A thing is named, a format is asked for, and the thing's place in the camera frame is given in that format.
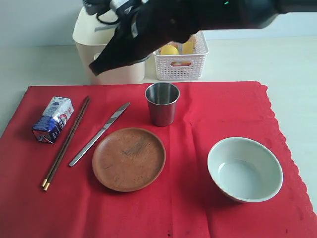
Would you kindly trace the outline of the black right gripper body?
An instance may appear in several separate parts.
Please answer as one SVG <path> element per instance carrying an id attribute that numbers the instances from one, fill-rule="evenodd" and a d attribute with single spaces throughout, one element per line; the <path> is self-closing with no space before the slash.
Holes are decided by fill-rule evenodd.
<path id="1" fill-rule="evenodd" d="M 186 42 L 201 30 L 204 22 L 204 0 L 149 0 L 124 8 L 124 15 L 117 15 L 114 38 L 132 38 L 137 59 L 142 59 L 176 41 Z"/>

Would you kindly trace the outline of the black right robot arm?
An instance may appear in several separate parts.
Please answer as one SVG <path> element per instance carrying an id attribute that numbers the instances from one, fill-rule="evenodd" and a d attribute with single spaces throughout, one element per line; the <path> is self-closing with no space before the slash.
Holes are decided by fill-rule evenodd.
<path id="1" fill-rule="evenodd" d="M 149 0 L 105 48 L 116 66 L 147 57 L 200 30 L 263 29 L 280 14 L 315 12 L 315 0 Z"/>

